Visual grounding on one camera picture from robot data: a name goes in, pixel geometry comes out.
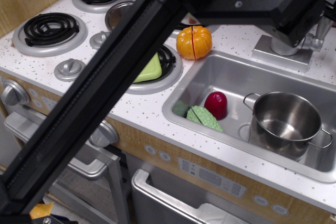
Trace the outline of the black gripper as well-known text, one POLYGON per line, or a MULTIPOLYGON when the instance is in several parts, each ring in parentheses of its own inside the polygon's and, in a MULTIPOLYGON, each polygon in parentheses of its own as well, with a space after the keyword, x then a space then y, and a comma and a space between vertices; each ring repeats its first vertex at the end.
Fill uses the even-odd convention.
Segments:
POLYGON ((323 16, 335 22, 335 0, 324 0, 324 3, 323 16))

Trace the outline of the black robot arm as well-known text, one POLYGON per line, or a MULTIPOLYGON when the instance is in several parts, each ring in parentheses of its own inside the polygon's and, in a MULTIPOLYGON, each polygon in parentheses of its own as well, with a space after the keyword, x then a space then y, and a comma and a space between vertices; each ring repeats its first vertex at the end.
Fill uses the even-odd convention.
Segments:
POLYGON ((325 9, 323 0, 136 0, 51 114, 1 176, 1 219, 29 212, 182 18, 256 25, 295 46, 325 9))

